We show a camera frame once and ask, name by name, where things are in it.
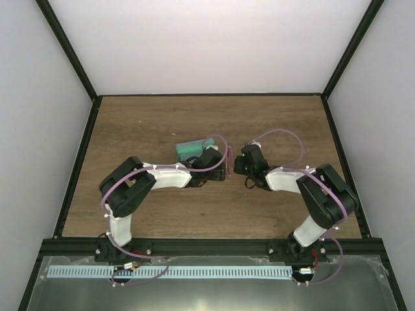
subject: wire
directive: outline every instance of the wire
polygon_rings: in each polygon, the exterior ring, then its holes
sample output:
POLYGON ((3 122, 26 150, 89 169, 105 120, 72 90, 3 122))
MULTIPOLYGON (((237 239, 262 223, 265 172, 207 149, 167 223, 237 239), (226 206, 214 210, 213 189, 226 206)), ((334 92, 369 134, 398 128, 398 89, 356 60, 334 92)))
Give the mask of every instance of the wire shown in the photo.
POLYGON ((298 159, 295 160, 294 162, 291 162, 291 163, 288 163, 288 164, 282 165, 282 166, 283 167, 291 167, 291 166, 293 166, 293 165, 298 164, 299 162, 301 162, 301 160, 304 157, 304 152, 305 152, 304 151, 304 144, 303 144, 302 140, 294 132, 289 131, 289 130, 286 130, 284 128, 274 128, 273 130, 267 131, 267 132, 261 134, 260 136, 256 137, 255 139, 252 139, 251 142, 250 142, 250 144, 258 141, 258 139, 261 139, 262 137, 267 136, 268 134, 275 133, 275 132, 284 132, 284 133, 288 133, 288 134, 294 136, 297 139, 297 141, 300 143, 300 147, 301 147, 301 154, 298 157, 298 159))
MULTIPOLYGON (((156 165, 155 167, 156 168, 161 168, 161 169, 163 169, 163 168, 175 168, 176 170, 182 170, 182 171, 185 171, 185 172, 209 172, 210 170, 214 170, 215 168, 217 168, 219 165, 221 165, 222 163, 223 163, 223 161, 225 161, 225 159, 226 159, 226 156, 228 155, 228 142, 225 140, 225 138, 223 137, 223 136, 221 136, 220 134, 211 134, 211 135, 209 135, 209 136, 207 136, 206 138, 205 138, 205 140, 203 141, 203 143, 202 143, 202 145, 205 143, 205 141, 207 140, 207 139, 209 139, 209 138, 211 138, 211 137, 219 137, 220 139, 222 139, 222 141, 223 141, 223 143, 224 143, 224 145, 225 145, 225 152, 224 152, 224 155, 223 155, 223 157, 222 157, 222 159, 217 163, 217 164, 215 164, 215 165, 213 165, 212 167, 208 167, 208 168, 187 168, 187 167, 179 167, 179 166, 176 166, 176 165, 156 165)), ((102 200, 101 200, 101 208, 105 211, 105 213, 106 213, 106 215, 110 215, 111 214, 111 211, 110 210, 108 210, 107 208, 106 208, 106 206, 105 206, 105 202, 106 202, 106 200, 108 199, 108 197, 111 195, 111 193, 119 186, 119 185, 121 185, 122 183, 124 183, 127 179, 129 179, 129 178, 131 178, 132 176, 135 176, 135 175, 138 175, 138 174, 140 174, 140 173, 142 173, 142 172, 145 172, 145 171, 148 171, 148 170, 153 170, 153 169, 155 169, 155 167, 154 166, 151 166, 151 167, 143 167, 143 168, 140 168, 140 169, 138 169, 138 170, 134 170, 134 171, 132 171, 132 172, 130 172, 130 173, 128 173, 127 175, 125 175, 125 176, 123 176, 119 181, 117 181, 110 189, 108 189, 108 191, 104 194, 104 196, 102 197, 102 200)), ((124 254, 126 254, 126 255, 128 255, 128 256, 131 256, 131 257, 135 257, 135 258, 140 258, 140 259, 158 259, 158 260, 165 260, 163 257, 155 257, 155 256, 147 256, 147 255, 140 255, 140 254, 134 254, 134 253, 131 253, 131 252, 129 252, 129 251, 127 251, 127 250, 125 250, 125 249, 123 249, 116 241, 115 241, 115 239, 113 238, 113 235, 112 235, 112 232, 111 232, 111 225, 110 225, 110 222, 111 222, 111 220, 110 220, 110 217, 108 217, 108 216, 106 216, 107 218, 108 218, 108 232, 107 232, 107 236, 108 236, 108 239, 110 240, 110 242, 112 243, 112 245, 115 247, 115 248, 117 248, 119 251, 121 251, 122 253, 124 253, 124 254)), ((148 279, 148 280, 146 280, 146 281, 143 281, 143 282, 139 282, 139 283, 134 283, 134 284, 143 284, 143 283, 147 283, 147 282, 150 282, 150 281, 153 281, 153 280, 156 280, 156 279, 158 279, 159 277, 161 277, 162 275, 164 275, 166 272, 167 272, 167 270, 169 269, 169 265, 167 265, 167 267, 166 267, 166 269, 163 271, 163 272, 161 272, 159 275, 157 275, 157 276, 155 276, 155 277, 153 277, 153 278, 151 278, 151 279, 148 279)))
POLYGON ((307 177, 309 177, 310 179, 312 179, 317 185, 319 185, 321 188, 323 188, 327 192, 327 194, 329 196, 331 196, 331 198, 336 202, 336 204, 338 205, 338 207, 342 211, 343 219, 339 222, 339 224, 344 224, 345 222, 348 221, 348 213, 347 213, 346 208, 344 207, 343 203, 333 193, 333 191, 331 191, 329 187, 327 187, 326 185, 324 185, 324 183, 322 181, 320 181, 316 176, 308 173, 308 171, 306 171, 306 170, 298 170, 298 169, 294 169, 294 168, 283 168, 283 171, 284 172, 299 172, 299 173, 303 173, 304 175, 306 175, 307 177))
POLYGON ((319 285, 319 284, 323 284, 325 282, 330 281, 332 278, 334 278, 336 275, 338 275, 338 273, 340 272, 340 270, 343 267, 343 262, 344 262, 344 254, 343 254, 343 249, 342 246, 340 245, 340 243, 338 242, 338 240, 336 240, 335 238, 329 238, 330 240, 332 240, 337 246, 338 246, 338 250, 340 251, 340 262, 338 264, 337 270, 330 275, 329 277, 326 277, 325 279, 321 280, 321 281, 317 281, 317 282, 310 282, 310 283, 304 283, 304 282, 299 282, 297 281, 294 277, 292 278, 292 280, 297 283, 297 284, 305 284, 306 286, 310 286, 310 285, 319 285))
MULTIPOLYGON (((155 281, 156 279, 159 279, 160 277, 162 277, 163 275, 165 275, 166 273, 167 273, 167 270, 169 269, 169 266, 166 266, 166 268, 160 273, 160 274, 158 274, 158 275, 156 275, 155 277, 152 277, 151 279, 147 279, 147 280, 144 280, 144 281, 141 281, 141 282, 133 282, 133 283, 121 283, 120 285, 121 286, 134 286, 134 285, 141 285, 141 284, 146 284, 146 283, 149 283, 149 282, 152 282, 152 281, 155 281)), ((121 272, 130 272, 131 274, 133 274, 133 272, 132 271, 130 271, 130 270, 128 270, 128 269, 121 269, 121 270, 118 270, 118 271, 115 271, 113 274, 112 274, 112 276, 111 276, 111 283, 112 283, 112 286, 117 286, 117 282, 115 281, 115 276, 117 275, 117 274, 120 274, 121 272)))
POLYGON ((311 253, 314 255, 314 270, 317 271, 318 257, 315 250, 311 250, 311 253))

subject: purple tube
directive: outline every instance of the purple tube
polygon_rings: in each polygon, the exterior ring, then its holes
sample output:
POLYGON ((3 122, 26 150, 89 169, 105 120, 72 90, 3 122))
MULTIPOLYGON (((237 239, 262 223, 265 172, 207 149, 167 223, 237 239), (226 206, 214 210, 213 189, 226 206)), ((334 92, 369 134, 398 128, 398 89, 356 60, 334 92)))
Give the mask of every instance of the purple tube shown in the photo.
MULTIPOLYGON (((223 161, 225 161, 225 159, 227 157, 229 157, 228 155, 228 143, 226 142, 225 138, 223 138, 223 136, 219 135, 219 134, 212 134, 209 135, 208 137, 206 137, 206 139, 210 138, 210 137, 219 137, 220 139, 223 140, 224 145, 225 145, 225 152, 224 155, 222 157, 222 159, 215 165, 213 165, 212 167, 208 167, 208 168, 201 168, 201 169, 197 169, 197 168, 185 168, 185 167, 177 167, 175 165, 157 165, 157 168, 175 168, 177 170, 183 170, 183 171, 187 171, 187 172, 208 172, 210 170, 214 170, 215 168, 217 168, 220 164, 223 163, 223 161)), ((101 208, 105 211, 106 214, 109 214, 110 211, 107 210, 107 208, 105 207, 105 202, 108 199, 108 197, 111 195, 111 193, 122 183, 124 183, 127 179, 131 178, 132 176, 135 176, 137 174, 140 174, 142 172, 145 172, 147 170, 152 170, 153 167, 143 167, 140 168, 139 170, 135 170, 133 172, 128 173, 127 175, 123 176, 119 181, 117 181, 107 192, 106 194, 102 197, 101 200, 101 208)), ((111 234, 111 227, 110 227, 110 217, 108 217, 108 239, 111 241, 112 245, 114 245, 114 247, 116 247, 119 251, 123 252, 124 254, 131 256, 131 257, 135 257, 135 258, 140 258, 140 259, 161 259, 163 260, 163 257, 155 257, 155 256, 146 256, 146 255, 139 255, 139 254, 135 254, 135 253, 131 253, 129 251, 126 251, 125 249, 123 249, 113 238, 112 234, 111 234)), ((134 284, 144 284, 153 280, 158 279, 159 277, 161 277, 162 275, 164 275, 167 270, 169 269, 169 265, 167 265, 166 269, 161 272, 159 275, 143 281, 143 282, 138 282, 138 283, 134 283, 134 284)))
MULTIPOLYGON (((329 277, 326 277, 325 279, 323 279, 323 280, 321 280, 321 281, 317 281, 317 282, 310 282, 309 283, 309 286, 310 285, 319 285, 319 284, 323 284, 323 283, 325 283, 325 282, 328 282, 328 281, 330 281, 332 278, 334 278, 336 275, 338 275, 338 273, 340 272, 340 270, 342 269, 342 267, 343 267, 343 262, 344 262, 344 255, 343 255, 343 249, 342 249, 342 246, 340 245, 340 243, 338 242, 338 240, 336 240, 335 238, 329 238, 330 240, 332 240, 337 246, 338 246, 338 250, 340 251, 340 262, 339 262, 339 264, 338 264, 338 267, 337 267, 337 270, 332 274, 332 275, 330 275, 329 277)), ((304 283, 301 283, 301 282, 298 282, 295 278, 292 278, 292 280, 295 282, 295 283, 300 283, 300 284, 304 284, 304 283)))
POLYGON ((329 189, 329 187, 324 185, 324 183, 322 181, 320 181, 316 176, 308 173, 308 171, 306 171, 306 170, 297 170, 297 169, 294 169, 294 168, 283 168, 283 171, 285 171, 285 172, 299 172, 299 173, 302 173, 302 174, 306 175, 308 178, 312 179, 317 185, 319 185, 321 188, 323 188, 329 196, 332 197, 332 199, 336 202, 336 204, 338 205, 338 207, 342 211, 343 219, 339 222, 339 224, 344 224, 345 222, 348 221, 348 213, 347 213, 346 209, 344 208, 343 203, 333 193, 333 191, 331 191, 329 189))
POLYGON ((288 131, 288 130, 286 130, 284 128, 274 128, 273 130, 267 131, 264 134, 261 134, 260 136, 258 136, 257 138, 252 139, 251 142, 250 142, 250 144, 258 141, 258 139, 261 139, 262 137, 264 137, 264 136, 266 136, 268 134, 275 133, 275 132, 284 132, 284 133, 288 133, 288 134, 294 136, 297 139, 297 141, 300 143, 300 147, 301 147, 301 154, 298 157, 298 159, 295 160, 294 162, 291 162, 291 163, 288 163, 288 164, 282 165, 282 166, 283 167, 291 167, 291 166, 293 166, 293 165, 298 164, 299 162, 301 162, 301 160, 304 157, 304 144, 303 144, 302 140, 294 132, 288 131))
MULTIPOLYGON (((144 281, 141 281, 141 282, 133 282, 133 283, 130 283, 130 282, 128 282, 128 283, 124 283, 124 286, 134 286, 134 285, 141 285, 141 284, 146 284, 146 283, 149 283, 149 282, 152 282, 152 281, 155 281, 156 279, 158 279, 158 278, 160 278, 160 277, 162 277, 163 275, 165 275, 166 273, 167 273, 167 270, 169 269, 169 266, 167 266, 161 273, 159 273, 159 274, 157 274, 155 277, 152 277, 151 279, 147 279, 147 280, 144 280, 144 281)), ((117 284, 116 283, 116 281, 115 281, 115 279, 114 279, 114 277, 117 275, 117 274, 119 274, 119 273, 121 273, 121 272, 124 272, 124 271, 129 271, 129 270, 127 270, 127 269, 122 269, 122 270, 118 270, 118 271, 115 271, 114 273, 113 273, 113 275, 111 276, 111 283, 112 284, 117 284)))

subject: white wall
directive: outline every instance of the white wall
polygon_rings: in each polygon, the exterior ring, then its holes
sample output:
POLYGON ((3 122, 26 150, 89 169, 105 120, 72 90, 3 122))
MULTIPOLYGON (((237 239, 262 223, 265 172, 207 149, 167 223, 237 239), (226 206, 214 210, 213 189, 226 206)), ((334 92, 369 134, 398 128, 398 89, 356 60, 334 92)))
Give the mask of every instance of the white wall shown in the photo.
POLYGON ((91 107, 36 3, 0 1, 0 310, 52 235, 91 107))
POLYGON ((98 94, 321 92, 370 0, 51 0, 98 94))
POLYGON ((385 1, 329 99, 375 236, 415 310, 415 23, 413 0, 385 1))

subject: wooden surface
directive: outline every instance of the wooden surface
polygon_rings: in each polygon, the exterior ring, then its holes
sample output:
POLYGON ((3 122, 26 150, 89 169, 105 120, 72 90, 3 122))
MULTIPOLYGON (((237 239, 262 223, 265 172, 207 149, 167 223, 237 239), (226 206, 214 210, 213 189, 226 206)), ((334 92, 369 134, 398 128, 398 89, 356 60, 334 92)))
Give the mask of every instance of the wooden surface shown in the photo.
MULTIPOLYGON (((211 133, 225 136, 236 155, 245 142, 273 128, 289 129, 304 141, 305 157, 298 167, 331 163, 341 172, 320 97, 105 97, 64 236, 105 232, 98 186, 127 157, 175 163, 177 143, 211 133)), ((260 141, 271 165, 292 162, 300 154, 297 140, 286 133, 260 141)), ((300 195, 248 190, 243 176, 233 176, 197 189, 152 191, 133 215, 132 232, 159 238, 285 238, 307 215, 300 195)), ((336 233, 359 238, 355 216, 336 233)))

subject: green block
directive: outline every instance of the green block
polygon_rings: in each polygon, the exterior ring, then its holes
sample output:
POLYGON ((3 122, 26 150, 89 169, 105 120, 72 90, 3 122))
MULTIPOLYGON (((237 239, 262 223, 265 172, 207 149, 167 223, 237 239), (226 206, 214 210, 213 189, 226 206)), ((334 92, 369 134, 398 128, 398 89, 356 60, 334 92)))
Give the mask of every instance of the green block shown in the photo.
MULTIPOLYGON (((176 145, 176 151, 179 161, 185 161, 190 157, 200 157, 203 152, 202 143, 204 139, 198 141, 188 141, 186 143, 181 143, 176 145)), ((215 140, 213 138, 206 139, 204 144, 205 147, 213 146, 215 140)))

